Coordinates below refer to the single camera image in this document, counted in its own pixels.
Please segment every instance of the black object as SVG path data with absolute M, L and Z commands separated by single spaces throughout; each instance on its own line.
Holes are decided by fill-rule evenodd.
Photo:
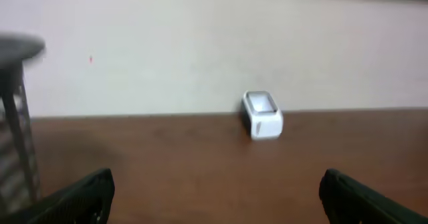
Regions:
M 0 219 L 2 224 L 105 224 L 114 196 L 110 169 L 98 170 L 82 180 Z
M 23 175 L 25 179 L 25 183 L 14 184 L 15 195 L 0 195 L 0 216 L 14 211 L 17 207 L 22 208 L 35 203 L 40 198 L 38 171 L 23 84 L 23 61 L 35 57 L 44 46 L 44 42 L 36 37 L 0 34 L 0 98 L 3 101 L 6 119 L 6 123 L 1 123 L 0 134 L 7 136 L 6 132 L 10 132 L 12 138 L 12 140 L 2 139 L 0 158 L 10 159 L 6 156 L 14 152 L 19 157 L 19 163 L 8 163 L 10 169 L 0 173 L 0 186 L 7 185 L 17 175 Z M 20 108 L 17 107 L 15 97 L 20 99 Z M 28 193 L 27 200 L 17 200 L 25 192 Z M 11 204 L 16 201 L 22 202 L 19 206 L 13 207 Z
M 334 169 L 328 169 L 321 180 L 320 199 L 331 224 L 428 223 L 426 217 Z

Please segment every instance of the white wall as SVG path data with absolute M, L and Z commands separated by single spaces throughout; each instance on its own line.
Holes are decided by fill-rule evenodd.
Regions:
M 428 106 L 426 0 L 0 0 L 33 116 Z

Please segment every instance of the white device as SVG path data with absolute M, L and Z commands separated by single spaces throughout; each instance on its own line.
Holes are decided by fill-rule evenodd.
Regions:
M 247 91 L 243 95 L 242 104 L 245 127 L 253 140 L 280 136 L 284 117 L 269 92 Z

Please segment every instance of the gray stool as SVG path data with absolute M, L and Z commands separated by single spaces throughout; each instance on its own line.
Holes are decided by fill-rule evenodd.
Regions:
M 0 34 L 0 216 L 40 199 L 25 88 L 23 61 L 44 49 L 44 42 L 25 35 Z

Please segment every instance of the small white object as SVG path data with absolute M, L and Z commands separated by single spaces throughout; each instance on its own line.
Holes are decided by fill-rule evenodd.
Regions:
M 284 117 L 274 99 L 266 91 L 247 91 L 242 98 L 244 118 L 253 140 L 278 138 Z

